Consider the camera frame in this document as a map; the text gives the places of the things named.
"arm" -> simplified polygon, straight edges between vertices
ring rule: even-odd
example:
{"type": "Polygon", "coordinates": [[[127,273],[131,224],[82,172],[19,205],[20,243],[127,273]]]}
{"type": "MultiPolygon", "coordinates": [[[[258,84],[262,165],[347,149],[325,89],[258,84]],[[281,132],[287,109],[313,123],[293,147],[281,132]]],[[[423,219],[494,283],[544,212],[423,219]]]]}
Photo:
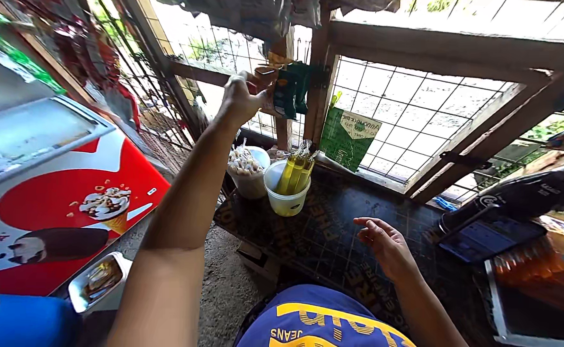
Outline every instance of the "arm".
{"type": "Polygon", "coordinates": [[[194,146],[147,229],[132,264],[108,346],[195,346],[204,245],[228,152],[266,91],[248,93],[232,76],[218,115],[194,146]]]}
{"type": "Polygon", "coordinates": [[[468,347],[447,312],[421,276],[399,231],[378,218],[355,218],[358,236],[374,250],[385,275],[394,282],[404,318],[418,346],[468,347]]]}

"green sign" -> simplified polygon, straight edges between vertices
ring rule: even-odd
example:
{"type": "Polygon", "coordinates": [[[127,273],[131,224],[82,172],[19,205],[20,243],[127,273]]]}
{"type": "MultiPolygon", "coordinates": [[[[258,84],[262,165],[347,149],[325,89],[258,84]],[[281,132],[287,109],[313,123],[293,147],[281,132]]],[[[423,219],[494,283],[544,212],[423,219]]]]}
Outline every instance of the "green sign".
{"type": "Polygon", "coordinates": [[[324,121],[320,150],[355,172],[383,123],[339,108],[331,108],[324,121]]]}

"hand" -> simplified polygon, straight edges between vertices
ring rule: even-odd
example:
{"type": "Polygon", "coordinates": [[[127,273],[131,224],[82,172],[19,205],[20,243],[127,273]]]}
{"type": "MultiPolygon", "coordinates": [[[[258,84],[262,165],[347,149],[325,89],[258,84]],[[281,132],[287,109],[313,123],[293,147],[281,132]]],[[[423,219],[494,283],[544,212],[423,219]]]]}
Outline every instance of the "hand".
{"type": "Polygon", "coordinates": [[[359,240],[372,248],[383,272],[396,286],[423,280],[399,231],[378,218],[360,217],[353,223],[365,226],[357,235],[359,240]]]}
{"type": "Polygon", "coordinates": [[[269,89],[250,95],[246,83],[255,79],[255,76],[245,71],[228,79],[217,119],[230,122],[234,128],[239,129],[256,114],[267,99],[269,89]]]}

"ice cream cone image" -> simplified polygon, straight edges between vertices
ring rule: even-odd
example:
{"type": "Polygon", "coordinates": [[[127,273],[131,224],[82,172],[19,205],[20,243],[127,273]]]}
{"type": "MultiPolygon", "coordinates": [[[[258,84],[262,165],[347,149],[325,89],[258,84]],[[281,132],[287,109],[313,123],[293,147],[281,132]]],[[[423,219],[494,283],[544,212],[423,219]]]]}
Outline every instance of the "ice cream cone image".
{"type": "Polygon", "coordinates": [[[78,210],[122,235],[128,230],[130,190],[108,188],[104,193],[91,193],[85,197],[78,210]]]}
{"type": "Polygon", "coordinates": [[[103,220],[102,223],[114,232],[123,235],[128,230],[128,214],[124,212],[113,219],[103,220]]]}

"concrete floor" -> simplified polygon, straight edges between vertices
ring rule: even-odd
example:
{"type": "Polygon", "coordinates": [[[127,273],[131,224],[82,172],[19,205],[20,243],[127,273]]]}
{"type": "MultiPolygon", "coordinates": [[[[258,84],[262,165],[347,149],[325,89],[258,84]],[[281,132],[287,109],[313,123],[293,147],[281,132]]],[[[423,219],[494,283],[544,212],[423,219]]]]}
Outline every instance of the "concrete floor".
{"type": "MultiPolygon", "coordinates": [[[[152,217],[145,217],[99,257],[120,251],[133,260],[152,217]]],[[[237,238],[212,224],[205,243],[199,346],[232,346],[244,316],[275,288],[274,283],[242,264],[235,252],[239,245],[237,238]]],[[[78,346],[104,346],[113,319],[112,312],[92,314],[86,319],[78,346]]]]}

